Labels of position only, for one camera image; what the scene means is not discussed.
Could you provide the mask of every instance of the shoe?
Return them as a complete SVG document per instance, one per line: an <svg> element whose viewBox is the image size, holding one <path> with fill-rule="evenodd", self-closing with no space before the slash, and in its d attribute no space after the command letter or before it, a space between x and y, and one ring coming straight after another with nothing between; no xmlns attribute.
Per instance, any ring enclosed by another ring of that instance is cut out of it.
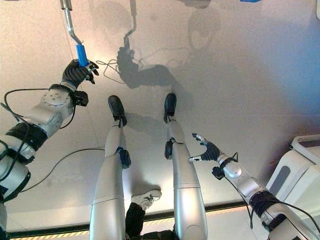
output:
<svg viewBox="0 0 320 240"><path fill-rule="evenodd" d="M164 121L168 123L168 116L174 116L177 104L177 97L174 93L169 93L164 101Z"/></svg>
<svg viewBox="0 0 320 240"><path fill-rule="evenodd" d="M154 201L160 199L162 193L160 190L150 190L144 194L136 195L131 198L131 202L138 204L143 211L150 208Z"/></svg>
<svg viewBox="0 0 320 240"><path fill-rule="evenodd" d="M108 104L109 104L109 108L113 114L113 119L115 121L121 120L123 127L125 125L127 125L127 119L125 116L125 109L124 109L124 106L122 105L120 98L117 97L116 95L112 95L108 98Z"/></svg>

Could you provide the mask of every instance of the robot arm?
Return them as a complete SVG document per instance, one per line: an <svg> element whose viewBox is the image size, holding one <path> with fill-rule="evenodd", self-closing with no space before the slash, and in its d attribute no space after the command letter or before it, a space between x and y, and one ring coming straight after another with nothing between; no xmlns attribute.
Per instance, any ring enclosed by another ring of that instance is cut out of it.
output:
<svg viewBox="0 0 320 240"><path fill-rule="evenodd" d="M36 151L74 112L75 106L87 105L88 95L77 91L77 87L84 80L94 83L92 72L98 75L97 68L93 62L79 67L78 61L72 60L64 70L61 83L53 84L37 106L0 136L1 202L15 198L26 186L31 176L26 165L34 160Z"/></svg>
<svg viewBox="0 0 320 240"><path fill-rule="evenodd" d="M257 179L233 157L227 156L213 143L199 134L192 134L200 144L206 146L205 153L190 157L189 161L214 160L219 167L212 169L217 179L226 177L238 190L243 199L261 219L269 231L269 240L317 240L313 232L286 205L280 202Z"/></svg>

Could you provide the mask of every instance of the white device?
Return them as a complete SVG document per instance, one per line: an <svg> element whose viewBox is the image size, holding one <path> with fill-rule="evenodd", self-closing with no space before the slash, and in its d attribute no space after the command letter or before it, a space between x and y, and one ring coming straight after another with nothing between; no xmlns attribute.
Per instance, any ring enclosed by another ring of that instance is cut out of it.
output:
<svg viewBox="0 0 320 240"><path fill-rule="evenodd" d="M320 134L297 136L280 159L266 188L279 200L320 215ZM295 213L302 219L306 216Z"/></svg>

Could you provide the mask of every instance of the silver robot leg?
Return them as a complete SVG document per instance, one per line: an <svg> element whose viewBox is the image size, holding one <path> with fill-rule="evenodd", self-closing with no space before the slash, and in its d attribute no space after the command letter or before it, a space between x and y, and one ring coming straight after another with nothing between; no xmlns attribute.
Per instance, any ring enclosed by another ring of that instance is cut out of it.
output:
<svg viewBox="0 0 320 240"><path fill-rule="evenodd" d="M176 234L180 240L207 240L207 219L198 176L194 164L189 162L183 130L174 119L168 123L168 140L166 151L173 161Z"/></svg>
<svg viewBox="0 0 320 240"><path fill-rule="evenodd" d="M92 202L90 240L125 240L125 204L119 147L122 126L115 122L105 144L103 161Z"/></svg>

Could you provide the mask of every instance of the blue object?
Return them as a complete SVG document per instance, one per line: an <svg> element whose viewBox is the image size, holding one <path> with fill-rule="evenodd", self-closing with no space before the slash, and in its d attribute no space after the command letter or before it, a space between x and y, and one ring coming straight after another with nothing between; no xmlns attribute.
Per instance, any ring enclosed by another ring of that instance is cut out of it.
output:
<svg viewBox="0 0 320 240"><path fill-rule="evenodd" d="M256 3L259 2L260 0L240 0L240 2L246 2L246 3Z"/></svg>
<svg viewBox="0 0 320 240"><path fill-rule="evenodd" d="M85 51L85 46L83 46L82 44L77 44L75 45L75 47L76 47L76 53L78 55L80 67L87 66L88 60L87 60L87 55Z"/></svg>

